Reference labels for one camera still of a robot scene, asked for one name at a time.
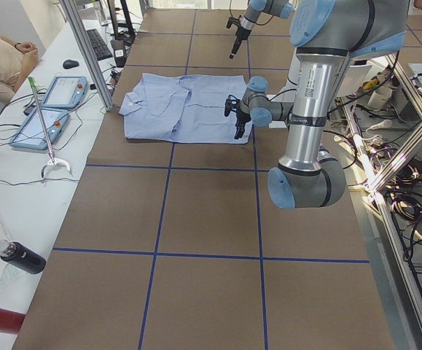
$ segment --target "black bottle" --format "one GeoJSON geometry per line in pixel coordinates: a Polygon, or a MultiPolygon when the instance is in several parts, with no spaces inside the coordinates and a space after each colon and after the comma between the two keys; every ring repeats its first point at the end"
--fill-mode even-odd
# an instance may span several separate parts
{"type": "Polygon", "coordinates": [[[44,270],[45,259],[19,242],[0,241],[0,259],[26,272],[36,274],[44,270]]]}

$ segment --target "metal frame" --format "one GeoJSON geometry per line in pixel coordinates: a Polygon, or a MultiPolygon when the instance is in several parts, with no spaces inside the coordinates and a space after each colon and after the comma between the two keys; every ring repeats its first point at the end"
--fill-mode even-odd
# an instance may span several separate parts
{"type": "Polygon", "coordinates": [[[94,80],[95,88],[101,97],[103,105],[105,106],[106,111],[110,111],[114,106],[112,96],[110,95],[110,91],[107,88],[107,84],[103,78],[101,68],[99,67],[97,58],[95,57],[94,49],[87,37],[86,29],[82,24],[77,6],[74,3],[74,0],[60,0],[60,5],[65,12],[68,22],[70,23],[74,38],[77,41],[82,57],[85,59],[87,69],[89,70],[91,77],[94,80]]]}
{"type": "MultiPolygon", "coordinates": [[[[394,64],[395,57],[393,55],[389,55],[387,56],[387,61],[388,64],[392,66],[394,64]]],[[[399,173],[403,166],[410,162],[410,160],[416,155],[422,146],[422,98],[419,96],[411,80],[405,74],[405,71],[399,64],[396,65],[395,75],[402,84],[402,87],[415,107],[416,112],[421,118],[421,122],[417,124],[416,129],[412,132],[412,135],[398,149],[396,154],[392,157],[391,161],[388,162],[387,165],[376,174],[372,168],[369,158],[367,157],[367,153],[365,152],[363,141],[359,132],[359,127],[353,119],[353,112],[350,111],[346,106],[344,106],[344,112],[345,115],[347,115],[348,125],[353,134],[355,145],[359,151],[359,159],[362,162],[364,171],[367,175],[366,188],[367,191],[370,192],[370,200],[375,201],[380,215],[382,216],[397,267],[399,268],[403,282],[405,283],[408,297],[412,303],[422,332],[422,297],[420,294],[420,289],[417,285],[413,272],[410,270],[410,266],[402,259],[403,248],[394,222],[392,221],[389,206],[386,203],[384,197],[378,192],[378,190],[380,190],[385,184],[392,180],[397,175],[397,173],[399,173]]]]}

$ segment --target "bottle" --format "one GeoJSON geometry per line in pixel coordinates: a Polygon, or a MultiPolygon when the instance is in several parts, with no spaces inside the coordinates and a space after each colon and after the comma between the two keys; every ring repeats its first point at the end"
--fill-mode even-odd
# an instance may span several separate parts
{"type": "Polygon", "coordinates": [[[36,274],[44,270],[45,259],[19,242],[0,240],[0,258],[21,270],[36,274]]]}
{"type": "Polygon", "coordinates": [[[95,15],[99,20],[99,24],[101,26],[107,26],[109,24],[108,17],[106,15],[107,8],[102,6],[102,2],[100,0],[93,0],[93,6],[95,10],[95,15]]]}

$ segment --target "floor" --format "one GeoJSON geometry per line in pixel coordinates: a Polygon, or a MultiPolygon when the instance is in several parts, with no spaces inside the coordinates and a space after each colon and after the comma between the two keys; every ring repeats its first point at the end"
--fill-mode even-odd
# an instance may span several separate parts
{"type": "MultiPolygon", "coordinates": [[[[148,12],[114,102],[144,72],[262,75],[276,93],[289,23],[255,28],[230,61],[227,17],[148,12]]],[[[409,27],[400,62],[422,63],[422,16],[409,27]]],[[[14,349],[403,349],[350,195],[325,209],[270,201],[267,172],[286,137],[127,142],[122,117],[107,113],[14,349]]]]}

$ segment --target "light blue cloth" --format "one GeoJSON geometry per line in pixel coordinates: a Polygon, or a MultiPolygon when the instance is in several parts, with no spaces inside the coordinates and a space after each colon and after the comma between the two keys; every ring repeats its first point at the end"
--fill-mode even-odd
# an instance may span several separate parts
{"type": "Polygon", "coordinates": [[[120,114],[125,116],[127,139],[157,139],[179,143],[245,144],[251,123],[235,140],[236,115],[224,116],[228,95],[241,98],[246,84],[242,76],[184,75],[160,77],[143,74],[125,95],[120,114]]]}

